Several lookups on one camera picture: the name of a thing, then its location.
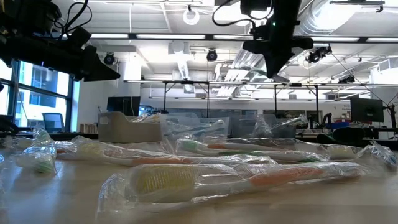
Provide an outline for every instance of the ceiling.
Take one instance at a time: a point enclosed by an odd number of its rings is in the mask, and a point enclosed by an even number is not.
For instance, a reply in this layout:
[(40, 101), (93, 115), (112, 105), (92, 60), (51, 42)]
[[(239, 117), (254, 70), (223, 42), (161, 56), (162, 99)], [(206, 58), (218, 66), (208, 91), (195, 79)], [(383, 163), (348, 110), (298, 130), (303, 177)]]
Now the ceiling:
[[(53, 0), (67, 18), (67, 11), (74, 0)], [(242, 27), (232, 25), (218, 27), (211, 21), (211, 12), (214, 10), (214, 0), (202, 1), (205, 6), (195, 7), (202, 10), (200, 20), (194, 26), (183, 21), (183, 13), (186, 6), (165, 5), (162, 11), (161, 5), (139, 5), (139, 4), (104, 4), (102, 2), (89, 2), (93, 11), (93, 18), (84, 27), (90, 32), (96, 33), (181, 33), (181, 34), (247, 34), (249, 26)], [(302, 1), (302, 9), (310, 0)], [(73, 17), (80, 6), (71, 10)], [(372, 36), (398, 36), (398, 13), (390, 11), (375, 13), (373, 9), (356, 12), (348, 22), (344, 23), (331, 35), (372, 35)], [(90, 17), (88, 11), (82, 14), (75, 24), (85, 22)], [(158, 74), (171, 74), (177, 69), (177, 63), (168, 60), (168, 44), (170, 41), (153, 40), (93, 40), (91, 44), (99, 50), (104, 45), (135, 45), (145, 58), (147, 67), (143, 69), (146, 78), (156, 77)], [(215, 48), (218, 53), (218, 61), (233, 60), (241, 48), (240, 42), (222, 41), (191, 41), (191, 53), (195, 56), (188, 61), (190, 70), (213, 71), (217, 63), (206, 61), (209, 48)], [(377, 62), (384, 61), (387, 57), (398, 55), (398, 45), (394, 44), (331, 44), (333, 56), (323, 59), (320, 63), (307, 68), (302, 60), (288, 66), (285, 72), (295, 82), (311, 80), (320, 82), (330, 78), (332, 75), (345, 71), (345, 68), (355, 68), (355, 75), (361, 81), (369, 77), (369, 68), (377, 65)]]

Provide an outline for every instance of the table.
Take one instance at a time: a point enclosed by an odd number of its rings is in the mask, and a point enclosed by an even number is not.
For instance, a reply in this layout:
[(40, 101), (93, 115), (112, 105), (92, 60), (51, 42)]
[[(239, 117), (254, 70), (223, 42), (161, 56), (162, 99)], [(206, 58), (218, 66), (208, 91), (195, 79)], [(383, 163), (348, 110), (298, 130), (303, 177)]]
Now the table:
[[(57, 161), (56, 166), (55, 176), (15, 166), (5, 170), (10, 224), (94, 223), (101, 185), (111, 174), (128, 169), (83, 161)], [(395, 224), (397, 211), (398, 176), (389, 175), (290, 184), (153, 213), (140, 223)]]

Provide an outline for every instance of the white ceiling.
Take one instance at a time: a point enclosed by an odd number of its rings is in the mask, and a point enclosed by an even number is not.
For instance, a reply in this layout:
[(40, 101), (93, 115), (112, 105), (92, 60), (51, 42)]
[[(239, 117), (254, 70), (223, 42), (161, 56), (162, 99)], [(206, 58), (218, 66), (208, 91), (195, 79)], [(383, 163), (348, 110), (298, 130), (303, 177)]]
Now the white ceiling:
[[(73, 0), (53, 0), (57, 4), (66, 20), (67, 11)], [(309, 0), (303, 0), (304, 7)], [(245, 34), (248, 27), (232, 25), (229, 27), (215, 26), (211, 21), (211, 16), (201, 13), (198, 24), (190, 26), (184, 23), (182, 19), (185, 6), (165, 6), (165, 15), (160, 6), (140, 6), (140, 5), (121, 5), (104, 4), (100, 2), (89, 2), (93, 11), (92, 21), (85, 25), (90, 32), (130, 32), (129, 11), (131, 8), (131, 32), (133, 33), (206, 33), (206, 34)], [(72, 9), (73, 17), (80, 6)], [(210, 12), (212, 7), (203, 7), (203, 10)], [(80, 24), (89, 18), (88, 11), (75, 22)], [(334, 31), (333, 35), (377, 35), (377, 36), (398, 36), (398, 14), (390, 12), (357, 12), (347, 23)], [(91, 44), (98, 46), (101, 50), (102, 45), (135, 45), (141, 51), (147, 60), (150, 69), (144, 70), (146, 77), (151, 74), (168, 74), (177, 69), (175, 62), (167, 61), (167, 47), (169, 41), (148, 41), (148, 40), (97, 40)], [(217, 49), (219, 60), (233, 60), (236, 52), (240, 49), (239, 42), (189, 42), (191, 47), (196, 47), (195, 59), (188, 62), (190, 70), (210, 70), (214, 71), (216, 63), (206, 61), (206, 52), (209, 48)], [(384, 60), (383, 57), (389, 55), (398, 55), (398, 45), (394, 44), (332, 44), (333, 53), (339, 55), (338, 59), (342, 61), (346, 68), (356, 67), (356, 76), (360, 79), (367, 79), (369, 76), (368, 68), (375, 66), (375, 63)], [(311, 69), (304, 66), (289, 66), (284, 72), (290, 77), (330, 77), (339, 74), (345, 69), (333, 57), (328, 57)]]

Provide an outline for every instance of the office chair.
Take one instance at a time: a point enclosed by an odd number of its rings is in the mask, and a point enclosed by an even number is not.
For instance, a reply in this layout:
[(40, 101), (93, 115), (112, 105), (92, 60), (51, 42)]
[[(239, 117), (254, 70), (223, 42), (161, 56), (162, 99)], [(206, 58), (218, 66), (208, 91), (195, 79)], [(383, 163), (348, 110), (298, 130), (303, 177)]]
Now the office chair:
[(48, 133), (57, 133), (65, 131), (63, 117), (60, 113), (42, 113), (44, 128)]

